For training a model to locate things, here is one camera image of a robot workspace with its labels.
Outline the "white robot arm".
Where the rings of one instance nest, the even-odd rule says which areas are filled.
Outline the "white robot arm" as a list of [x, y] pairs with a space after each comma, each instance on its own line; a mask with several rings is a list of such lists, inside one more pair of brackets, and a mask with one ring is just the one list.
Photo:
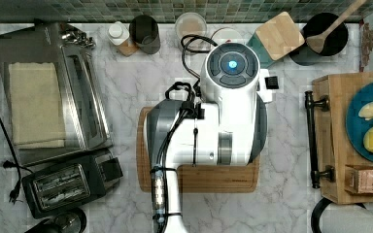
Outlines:
[[166, 96], [147, 113], [144, 143], [150, 162], [153, 233], [187, 233], [183, 223], [177, 170], [193, 167], [246, 166], [264, 148], [267, 136], [265, 103], [257, 93], [258, 55], [239, 43], [212, 49], [202, 65], [201, 99], [190, 83], [185, 100]]

